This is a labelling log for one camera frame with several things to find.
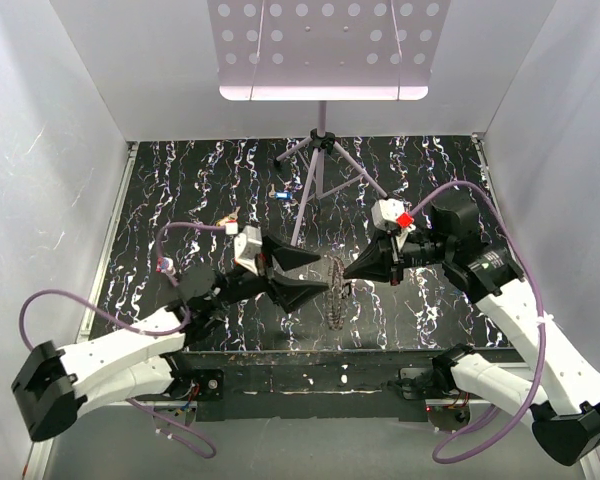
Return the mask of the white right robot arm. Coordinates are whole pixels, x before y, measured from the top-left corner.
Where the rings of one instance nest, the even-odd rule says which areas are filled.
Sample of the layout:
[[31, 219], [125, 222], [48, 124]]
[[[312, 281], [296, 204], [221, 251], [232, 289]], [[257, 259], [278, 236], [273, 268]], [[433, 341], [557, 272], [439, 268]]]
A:
[[522, 268], [503, 245], [482, 240], [469, 198], [431, 206], [419, 227], [402, 202], [381, 199], [371, 210], [375, 232], [344, 276], [399, 284], [408, 268], [439, 265], [446, 278], [492, 320], [534, 373], [527, 381], [459, 344], [437, 355], [429, 374], [410, 381], [444, 397], [464, 391], [527, 425], [556, 462], [571, 466], [600, 446], [600, 373], [550, 315], [538, 313]]

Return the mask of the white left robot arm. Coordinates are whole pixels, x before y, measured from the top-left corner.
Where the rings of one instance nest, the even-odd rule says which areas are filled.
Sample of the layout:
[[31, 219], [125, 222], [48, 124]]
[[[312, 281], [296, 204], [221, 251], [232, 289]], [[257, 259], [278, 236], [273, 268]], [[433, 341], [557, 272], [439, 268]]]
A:
[[11, 385], [30, 439], [54, 438], [85, 414], [119, 401], [211, 397], [210, 381], [223, 377], [188, 371], [184, 349], [208, 337], [233, 304], [265, 294], [292, 313], [326, 292], [324, 282], [286, 275], [320, 258], [247, 227], [234, 239], [229, 272], [205, 264], [170, 271], [172, 298], [145, 319], [94, 340], [62, 347], [47, 341], [31, 348]]

